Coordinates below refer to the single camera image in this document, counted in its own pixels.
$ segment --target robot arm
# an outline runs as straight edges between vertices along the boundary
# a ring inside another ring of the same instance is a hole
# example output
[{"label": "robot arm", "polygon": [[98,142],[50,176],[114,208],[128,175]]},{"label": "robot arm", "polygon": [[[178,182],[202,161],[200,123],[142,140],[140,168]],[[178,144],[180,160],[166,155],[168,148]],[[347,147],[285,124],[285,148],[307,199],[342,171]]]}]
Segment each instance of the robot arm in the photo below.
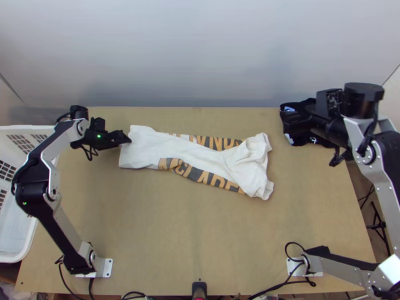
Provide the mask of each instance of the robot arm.
[{"label": "robot arm", "polygon": [[[393,254],[381,263],[368,263],[318,246],[305,250],[299,259],[309,273],[325,272],[364,287],[372,298],[395,300],[400,298],[400,133],[389,119],[378,117],[378,101],[384,94],[379,85],[347,83],[343,92],[335,90],[334,101],[330,101],[327,91],[332,90],[318,92],[322,93],[320,99],[317,93],[315,106],[308,107],[310,115],[300,118],[300,123],[319,137],[351,151],[361,173],[375,187]],[[289,131],[285,133],[293,133],[289,128],[295,128],[295,122],[285,117],[282,121],[284,130]],[[373,134],[376,125],[380,133]]]},{"label": "robot arm", "polygon": [[50,234],[71,274],[109,277],[113,260],[98,257],[93,246],[81,240],[61,206],[60,173],[52,161],[69,146],[76,149],[89,145],[90,156],[88,150],[85,152],[91,160],[97,150],[117,147],[131,140],[121,130],[108,133],[101,118],[92,118],[89,123],[88,110],[83,106],[71,106],[69,115],[70,120],[58,122],[54,133],[28,154],[12,180],[11,191],[18,206],[36,217]]}]

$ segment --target white laundry basket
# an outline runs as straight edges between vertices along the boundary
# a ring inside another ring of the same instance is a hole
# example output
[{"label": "white laundry basket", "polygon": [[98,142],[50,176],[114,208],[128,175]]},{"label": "white laundry basket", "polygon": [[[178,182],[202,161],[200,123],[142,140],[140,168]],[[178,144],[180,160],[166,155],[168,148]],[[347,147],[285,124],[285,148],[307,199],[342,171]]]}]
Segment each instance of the white laundry basket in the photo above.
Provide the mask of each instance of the white laundry basket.
[{"label": "white laundry basket", "polygon": [[0,126],[0,263],[18,262],[31,248],[38,220],[17,205],[11,180],[27,154],[53,133],[54,126]]}]

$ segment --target metal base plate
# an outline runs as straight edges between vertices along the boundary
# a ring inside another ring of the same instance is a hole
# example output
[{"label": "metal base plate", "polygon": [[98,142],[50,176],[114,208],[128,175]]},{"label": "metal base plate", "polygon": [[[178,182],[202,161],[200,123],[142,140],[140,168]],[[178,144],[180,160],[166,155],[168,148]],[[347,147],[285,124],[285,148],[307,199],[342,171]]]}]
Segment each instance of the metal base plate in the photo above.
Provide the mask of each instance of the metal base plate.
[{"label": "metal base plate", "polygon": [[107,278],[111,276],[111,270],[113,269],[113,260],[111,258],[96,258],[96,269],[98,271],[89,274],[76,274],[75,277],[80,278]]},{"label": "metal base plate", "polygon": [[[293,257],[294,260],[302,260],[303,257]],[[286,258],[286,266],[287,266],[287,274],[290,275],[290,273],[297,267],[299,262],[290,260],[289,258]],[[296,271],[294,271],[293,275],[294,277],[322,277],[324,276],[323,272],[317,272],[314,274],[307,274],[307,266],[305,264],[302,264],[297,268]]]}]

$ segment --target tabletop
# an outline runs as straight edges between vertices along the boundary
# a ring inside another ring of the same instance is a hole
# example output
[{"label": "tabletop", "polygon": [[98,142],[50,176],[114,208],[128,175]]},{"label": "tabletop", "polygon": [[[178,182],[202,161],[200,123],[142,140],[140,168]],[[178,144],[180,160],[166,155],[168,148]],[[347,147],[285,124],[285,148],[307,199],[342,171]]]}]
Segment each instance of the tabletop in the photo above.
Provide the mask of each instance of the tabletop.
[{"label": "tabletop", "polygon": [[[334,150],[290,146],[276,108],[93,107],[106,129],[130,125],[168,133],[244,139],[264,132],[272,146],[267,176],[270,198],[200,184],[173,172],[118,167],[118,148],[88,161],[81,150],[60,155],[61,205],[83,241],[113,258],[110,278],[97,278],[93,293],[190,295],[205,281],[209,295],[250,295],[288,276],[284,247],[329,246],[332,253],[375,262],[353,185],[344,163],[330,167]],[[299,249],[290,250],[293,255]],[[67,293],[54,261],[61,255],[41,224],[23,259],[17,289]],[[76,293],[88,279],[63,268]],[[291,284],[281,294],[357,291],[359,286],[324,274],[316,287]]]}]

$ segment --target black cable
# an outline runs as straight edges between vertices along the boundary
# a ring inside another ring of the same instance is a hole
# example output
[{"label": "black cable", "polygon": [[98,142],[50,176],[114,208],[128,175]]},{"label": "black cable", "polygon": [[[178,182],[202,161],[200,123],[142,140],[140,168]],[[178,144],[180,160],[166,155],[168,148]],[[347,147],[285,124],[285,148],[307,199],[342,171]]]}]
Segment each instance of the black cable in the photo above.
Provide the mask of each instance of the black cable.
[{"label": "black cable", "polygon": [[90,297],[91,300],[95,300],[95,297],[93,297],[93,294],[92,294],[92,285],[93,285],[93,281],[95,281],[95,278],[94,278],[94,277],[91,277],[91,278],[89,279],[89,297]]},{"label": "black cable", "polygon": [[335,152],[332,157],[332,159],[329,162],[330,167],[336,167],[338,164],[340,164],[345,158],[346,155],[348,155],[349,151],[346,149],[342,154],[340,154],[340,148],[335,147]]},{"label": "black cable", "polygon": [[254,294],[254,295],[251,295],[250,297],[248,297],[248,300],[253,300],[254,298],[257,298],[258,296],[264,295],[264,294],[266,294],[266,293],[268,293],[268,292],[275,291],[275,290],[280,289],[280,288],[282,288],[283,286],[286,286],[286,285],[293,285],[293,284],[309,284],[309,285],[312,286],[312,287],[317,286],[317,284],[316,284],[315,282],[311,281],[308,277],[306,277],[305,280],[298,280],[298,281],[290,281],[290,282],[289,282],[289,280],[292,278],[292,276],[293,276],[293,274],[295,273],[295,271],[296,271],[301,265],[304,265],[304,261],[302,261],[302,262],[299,263],[296,267],[294,267],[294,269],[289,273],[289,276],[287,277],[287,279],[286,279],[284,282],[282,282],[282,283],[280,283],[280,284],[277,284],[277,285],[274,285],[274,286],[272,286],[272,287],[270,287],[270,288],[268,288],[268,289],[265,289],[265,290],[263,290],[263,291],[260,291],[260,292]]},{"label": "black cable", "polygon": [[371,186],[369,187],[368,193],[364,197],[361,197],[360,199],[358,199],[358,201],[361,201],[361,200],[369,197],[373,192],[375,192],[375,189],[374,189],[374,185],[371,184]]},{"label": "black cable", "polygon": [[55,123],[57,124],[58,122],[60,122],[62,119],[67,118],[69,115],[71,114],[71,112],[66,112],[62,115],[60,115],[57,120],[55,121]]},{"label": "black cable", "polygon": [[94,149],[92,146],[90,146],[89,150],[86,149],[83,145],[81,145],[80,147],[83,149],[83,151],[86,155],[86,158],[89,162],[91,162],[93,160],[93,155],[99,156],[99,153],[97,152],[97,150]]},{"label": "black cable", "polygon": [[139,292],[139,291],[130,291],[130,292],[127,292],[122,298],[121,298],[121,300],[127,300],[127,296],[128,295],[131,295],[131,294],[137,294],[137,295],[140,295],[141,297],[146,297],[146,295],[144,294],[144,293],[142,293],[142,292]]},{"label": "black cable", "polygon": [[290,259],[291,261],[296,262],[296,263],[303,263],[302,259],[294,259],[293,257],[289,256],[289,254],[288,254],[288,246],[290,246],[290,245],[299,246],[303,250],[303,252],[306,251],[306,250],[303,248],[302,245],[300,245],[298,242],[295,242],[295,241],[290,241],[284,246],[284,253],[286,254],[288,259]]},{"label": "black cable", "polygon": [[[60,277],[61,277],[62,283],[64,284],[64,287],[65,287],[65,288],[68,290],[68,292],[69,292],[74,298],[76,298],[77,300],[86,300],[86,299],[84,299],[84,298],[79,297],[77,294],[75,294],[75,293],[70,289],[70,287],[67,285],[67,283],[66,283],[66,281],[65,281],[65,279],[64,279],[64,276],[63,276],[63,272],[61,271],[61,265],[63,264],[63,258],[64,258],[64,255],[62,255],[59,259],[57,259],[57,260],[54,262],[54,264],[58,265],[59,275],[60,275]],[[89,290],[89,296],[90,296],[90,299],[91,299],[91,300],[96,300],[95,297],[93,296],[93,293],[92,293],[92,286],[93,286],[93,282],[94,282],[94,281],[95,281],[95,278],[94,278],[94,277],[90,278],[90,280],[89,280],[89,287],[88,287],[88,290]],[[136,294],[136,295],[138,295],[138,296],[127,297],[127,296],[132,295],[132,294]],[[131,299],[144,298],[144,297],[146,297],[146,295],[145,295],[144,293],[142,293],[142,292],[139,292],[139,291],[130,291],[130,292],[126,293],[126,294],[121,298],[121,300],[131,300]]]},{"label": "black cable", "polygon": [[360,198],[360,200],[365,199],[364,202],[361,204],[361,206],[359,208],[360,210],[363,209],[364,205],[367,203],[367,201],[370,198],[370,196],[375,192],[375,188],[374,188],[373,184],[371,184],[371,187],[369,188],[369,190],[370,191],[368,192],[368,194],[366,196]]},{"label": "black cable", "polygon": [[76,299],[78,299],[78,300],[86,300],[86,299],[84,299],[84,298],[79,297],[77,294],[75,294],[75,293],[70,289],[70,287],[67,285],[66,281],[64,280],[63,272],[61,271],[61,265],[62,265],[62,264],[63,264],[62,262],[59,262],[59,263],[58,263],[58,270],[59,270],[59,275],[60,275],[60,277],[61,277],[62,283],[64,284],[64,287],[68,290],[68,292],[69,292],[74,298],[76,298]]},{"label": "black cable", "polygon": [[134,296],[134,297],[128,297],[128,298],[122,298],[121,300],[130,300],[130,299],[137,299],[137,298],[144,298],[146,296]]},{"label": "black cable", "polygon": [[374,130],[378,124],[378,103],[375,103],[373,110],[374,110],[373,121],[366,128],[364,132],[364,138],[362,139],[360,145],[356,149],[357,153],[359,153],[362,157],[366,155],[367,147],[371,143],[371,140],[374,137]]}]

